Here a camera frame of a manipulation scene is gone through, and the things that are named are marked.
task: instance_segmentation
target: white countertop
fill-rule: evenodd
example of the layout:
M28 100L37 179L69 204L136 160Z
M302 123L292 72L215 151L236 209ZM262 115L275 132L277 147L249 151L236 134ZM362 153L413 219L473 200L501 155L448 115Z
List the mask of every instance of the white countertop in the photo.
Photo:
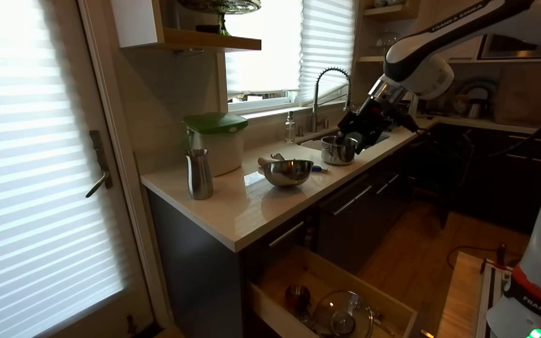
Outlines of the white countertop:
M531 129L512 129L480 121L420 119L416 123L422 129L441 123L516 134L531 132ZM411 140L414 140L414 134L396 129L390 132L388 140L362 151L343 168L324 166L321 162L321 153L313 149L285 144L266 145L244 155L240 170L215 177L213 194L204 202L193 202L189 198L183 170L146 174L140 177L140 183L230 252L240 252L279 224L322 200L326 194L364 174L384 157L396 153ZM257 174L255 162L257 159L268 159L272 153L279 153L283 159L311 160L313 164L326 168L328 174L311 174L302 187L277 190Z

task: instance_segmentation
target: light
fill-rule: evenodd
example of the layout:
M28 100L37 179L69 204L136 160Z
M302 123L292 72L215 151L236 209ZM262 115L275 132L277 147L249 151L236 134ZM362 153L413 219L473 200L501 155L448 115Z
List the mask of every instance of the light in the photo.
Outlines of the light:
M541 338L541 328L533 328L525 338Z

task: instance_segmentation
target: robotic arm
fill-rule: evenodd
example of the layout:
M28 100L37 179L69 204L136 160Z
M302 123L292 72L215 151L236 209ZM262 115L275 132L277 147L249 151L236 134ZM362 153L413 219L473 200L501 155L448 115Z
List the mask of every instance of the robotic arm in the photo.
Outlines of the robotic arm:
M420 100L431 100L445 93L454 74L435 52L480 35L499 35L541 46L541 0L482 0L396 42L366 102L339 121L341 136L356 138L358 147L364 149L373 145L392 123L416 132L413 119L399 106L401 97L413 93ZM541 337L541 211L508 290L488 311L486 320L497 338Z
M381 132L396 123L411 132L418 129L399 104L405 93L418 100L443 95L454 74L435 55L475 36L499 35L541 46L541 0L482 0L460 14L398 40L384 57L383 76L373 83L366 102L339 121L343 136L358 140L358 151L373 145Z

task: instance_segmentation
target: drawer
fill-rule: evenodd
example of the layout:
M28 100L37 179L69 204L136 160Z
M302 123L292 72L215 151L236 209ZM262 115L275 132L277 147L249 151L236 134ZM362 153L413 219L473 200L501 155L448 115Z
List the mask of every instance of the drawer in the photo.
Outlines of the drawer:
M249 282L253 314L279 337L315 337L283 307L283 296L289 286L306 286L309 290L309 313L317 301L330 292L354 292L383 318L383 326L392 331L394 337L413 337L416 322L414 311L300 247L283 252L262 271L255 284ZM371 338L383 337L388 338L379 328L371 331Z

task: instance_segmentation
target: white blind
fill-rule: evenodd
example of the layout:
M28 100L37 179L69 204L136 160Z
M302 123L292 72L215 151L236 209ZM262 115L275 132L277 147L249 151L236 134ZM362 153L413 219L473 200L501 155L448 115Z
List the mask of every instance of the white blind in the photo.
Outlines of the white blind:
M35 337L123 288L86 127L37 0L0 0L0 337Z
M354 40L352 6L352 0L304 0L298 104L311 102L315 80L322 70L341 68L351 74ZM321 80L319 97L345 83L341 74L330 72Z
M307 104L315 78L324 68L351 70L352 6L352 0L266 0L260 12L227 18L230 35L262 40L262 53L225 55L228 97L292 91L290 104ZM321 95L343 85L343 76L326 74Z

